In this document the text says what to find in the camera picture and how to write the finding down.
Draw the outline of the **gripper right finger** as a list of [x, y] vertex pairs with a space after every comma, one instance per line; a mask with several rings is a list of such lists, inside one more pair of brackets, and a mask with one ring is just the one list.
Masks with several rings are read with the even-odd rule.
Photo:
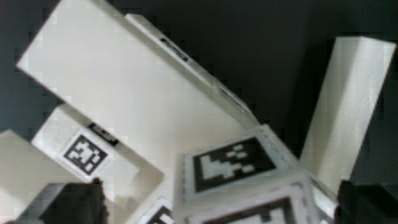
[[398, 224], [398, 184], [341, 182], [334, 223]]

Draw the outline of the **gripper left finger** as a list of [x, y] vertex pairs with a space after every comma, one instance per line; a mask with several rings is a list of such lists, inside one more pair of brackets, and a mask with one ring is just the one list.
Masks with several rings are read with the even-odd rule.
[[16, 224], [109, 224], [101, 180], [50, 183], [16, 218]]

